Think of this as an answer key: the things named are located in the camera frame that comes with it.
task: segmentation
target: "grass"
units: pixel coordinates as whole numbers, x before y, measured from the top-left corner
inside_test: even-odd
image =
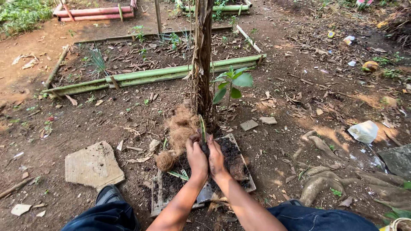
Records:
[[[7,36],[39,28],[38,22],[52,17],[52,1],[16,0],[0,5],[0,33]]]

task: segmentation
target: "pink pipe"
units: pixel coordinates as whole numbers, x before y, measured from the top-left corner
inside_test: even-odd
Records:
[[[131,12],[131,7],[122,7],[121,11],[123,13],[130,13]],[[118,12],[118,7],[111,7],[111,8],[96,8],[96,9],[73,9],[70,10],[70,13],[72,16],[92,16],[92,15],[98,15],[98,14],[116,14]],[[56,15],[59,17],[68,17],[67,11],[57,11]]]
[[[133,18],[133,13],[123,14],[123,18]],[[87,16],[76,16],[75,21],[98,21],[98,20],[110,20],[110,19],[120,19],[120,14],[102,14],[102,15],[87,15]],[[69,17],[60,18],[62,22],[71,22]]]

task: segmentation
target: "rock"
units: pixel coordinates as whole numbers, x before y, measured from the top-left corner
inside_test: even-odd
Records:
[[[31,205],[16,204],[12,208],[12,214],[21,216],[23,213],[29,211],[30,208],[31,208]]]
[[[240,124],[240,127],[244,130],[244,131],[248,131],[252,128],[255,128],[258,126],[258,123],[255,122],[254,120],[249,120],[247,122],[244,122],[242,124]]]
[[[46,214],[46,211],[44,210],[43,212],[37,214],[36,217],[44,217],[45,214]]]
[[[21,177],[21,179],[26,179],[28,177],[28,172],[23,173],[23,176]]]
[[[154,152],[157,149],[157,146],[160,144],[160,141],[153,139],[150,143],[150,152]]]
[[[277,121],[274,117],[260,117],[260,120],[268,125],[277,124]]]
[[[378,154],[392,173],[411,180],[411,144],[379,151]]]
[[[348,128],[348,132],[359,142],[370,144],[377,138],[378,127],[371,120]]]

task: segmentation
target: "shoe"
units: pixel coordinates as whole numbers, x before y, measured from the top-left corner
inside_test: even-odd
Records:
[[[96,206],[107,204],[110,202],[115,202],[115,201],[126,202],[126,200],[123,198],[120,191],[115,185],[106,185],[97,195]],[[134,221],[135,221],[134,231],[138,231],[140,230],[140,224],[137,220],[136,215],[135,214],[133,215],[134,215]]]
[[[280,203],[279,205],[294,205],[294,206],[304,207],[304,205],[302,205],[302,203],[297,199],[289,199],[288,201],[284,201],[284,202]]]

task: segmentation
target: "coconut husk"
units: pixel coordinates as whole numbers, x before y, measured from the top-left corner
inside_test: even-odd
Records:
[[[175,109],[175,115],[166,123],[170,129],[170,145],[178,157],[184,152],[186,140],[196,133],[199,118],[181,104]]]
[[[176,156],[174,150],[162,151],[156,159],[157,168],[163,172],[173,169]]]

